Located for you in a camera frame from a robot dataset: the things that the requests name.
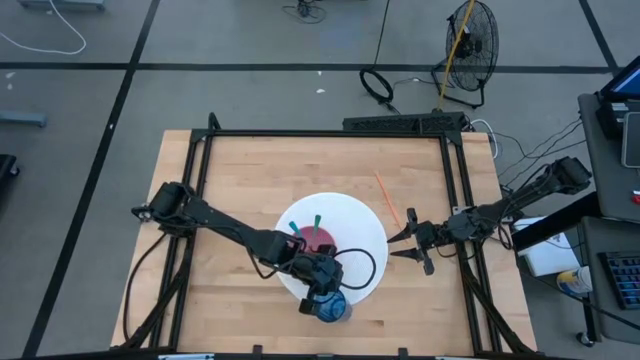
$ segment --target fan grille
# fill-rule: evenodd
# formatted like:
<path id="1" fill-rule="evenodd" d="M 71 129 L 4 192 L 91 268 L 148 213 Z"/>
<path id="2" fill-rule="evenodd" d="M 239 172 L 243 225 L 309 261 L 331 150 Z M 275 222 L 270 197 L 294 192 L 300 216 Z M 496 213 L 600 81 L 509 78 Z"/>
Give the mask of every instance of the fan grille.
<path id="1" fill-rule="evenodd" d="M 462 4 L 449 18 L 447 56 L 464 22 L 469 2 Z M 489 81 L 498 61 L 498 25 L 487 5 L 475 2 L 463 37 L 451 65 L 451 78 L 457 87 L 478 90 Z"/>

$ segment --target orange stick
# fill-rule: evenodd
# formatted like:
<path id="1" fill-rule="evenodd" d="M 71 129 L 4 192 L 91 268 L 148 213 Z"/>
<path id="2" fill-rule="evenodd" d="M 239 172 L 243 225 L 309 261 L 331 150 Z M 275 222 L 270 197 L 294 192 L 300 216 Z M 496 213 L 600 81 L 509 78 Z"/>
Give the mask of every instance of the orange stick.
<path id="1" fill-rule="evenodd" d="M 393 214 L 393 218 L 396 219 L 396 225 L 398 225 L 398 228 L 400 230 L 404 229 L 402 227 L 402 225 L 400 225 L 400 217 L 398 216 L 398 212 L 396 211 L 396 208 L 393 206 L 393 203 L 391 202 L 391 197 L 389 196 L 389 193 L 387 192 L 387 189 L 384 187 L 384 184 L 382 183 L 382 178 L 380 178 L 380 175 L 378 175 L 377 171 L 374 171 L 373 173 L 376 174 L 376 179 L 378 179 L 378 184 L 380 184 L 380 188 L 382 189 L 382 193 L 384 194 L 384 198 L 385 198 L 385 200 L 387 200 L 387 205 L 389 206 L 389 209 L 391 209 L 391 213 Z"/>

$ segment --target green utensil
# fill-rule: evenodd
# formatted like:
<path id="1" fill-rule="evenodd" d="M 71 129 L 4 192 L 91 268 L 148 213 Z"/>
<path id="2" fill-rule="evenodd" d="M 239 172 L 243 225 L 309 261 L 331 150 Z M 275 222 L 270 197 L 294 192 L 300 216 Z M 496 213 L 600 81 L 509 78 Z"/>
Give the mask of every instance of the green utensil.
<path id="1" fill-rule="evenodd" d="M 289 227 L 291 227 L 291 229 L 293 229 L 293 231 L 301 238 L 304 239 L 304 236 L 302 236 L 302 233 L 300 232 L 300 229 L 298 229 L 298 225 L 296 225 L 295 222 L 290 222 L 289 223 Z"/>
<path id="2" fill-rule="evenodd" d="M 311 241 L 314 241 L 316 239 L 316 235 L 318 234 L 318 227 L 320 227 L 320 220 L 322 220 L 322 216 L 316 215 L 316 218 L 313 221 L 313 234 L 311 234 Z"/>

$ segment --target computer monitor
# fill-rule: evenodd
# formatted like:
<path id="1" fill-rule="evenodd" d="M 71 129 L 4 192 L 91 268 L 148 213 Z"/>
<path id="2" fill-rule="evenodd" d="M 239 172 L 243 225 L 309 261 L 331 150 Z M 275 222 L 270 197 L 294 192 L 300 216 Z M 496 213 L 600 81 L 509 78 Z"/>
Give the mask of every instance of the computer monitor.
<path id="1" fill-rule="evenodd" d="M 640 56 L 620 71 L 600 95 L 609 102 L 640 100 Z"/>

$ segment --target fan stand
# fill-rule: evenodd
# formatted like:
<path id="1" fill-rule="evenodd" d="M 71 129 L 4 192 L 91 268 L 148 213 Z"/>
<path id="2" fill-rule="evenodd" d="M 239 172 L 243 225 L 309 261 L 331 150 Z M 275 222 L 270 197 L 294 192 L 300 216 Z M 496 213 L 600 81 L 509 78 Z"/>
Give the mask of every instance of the fan stand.
<path id="1" fill-rule="evenodd" d="M 438 77 L 436 76 L 436 72 L 440 68 L 443 68 L 446 63 L 447 63 L 446 59 L 442 60 L 438 65 L 434 66 L 433 69 L 431 69 L 431 77 L 433 77 L 433 83 L 436 85 L 436 88 L 438 88 L 438 95 L 442 94 L 442 87 L 441 87 L 440 81 L 438 80 Z M 484 81 L 478 80 L 478 82 L 479 82 L 478 89 L 480 89 L 480 104 L 472 104 L 470 102 L 460 100 L 448 95 L 444 95 L 444 98 L 447 100 L 451 100 L 453 102 L 457 102 L 458 104 L 470 106 L 472 109 L 475 110 L 476 108 L 479 108 L 480 106 L 484 105 Z"/>

